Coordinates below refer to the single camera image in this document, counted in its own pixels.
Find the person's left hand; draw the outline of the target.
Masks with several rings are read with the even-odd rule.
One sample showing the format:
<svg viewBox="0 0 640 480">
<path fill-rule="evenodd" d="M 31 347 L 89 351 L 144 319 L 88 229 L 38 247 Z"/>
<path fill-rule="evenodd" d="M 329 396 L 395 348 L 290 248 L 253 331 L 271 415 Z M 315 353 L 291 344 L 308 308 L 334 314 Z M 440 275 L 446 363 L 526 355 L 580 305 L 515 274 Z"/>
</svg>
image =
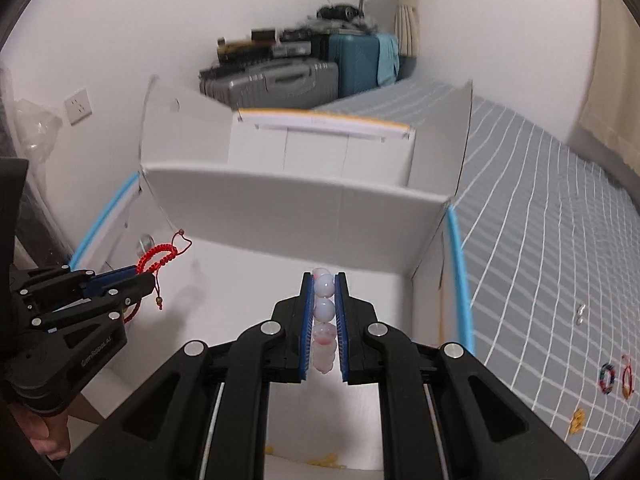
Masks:
<svg viewBox="0 0 640 480">
<path fill-rule="evenodd" d="M 42 417 L 18 404 L 10 404 L 9 410 L 38 454 L 49 460 L 62 460 L 70 454 L 67 412 Z"/>
</svg>

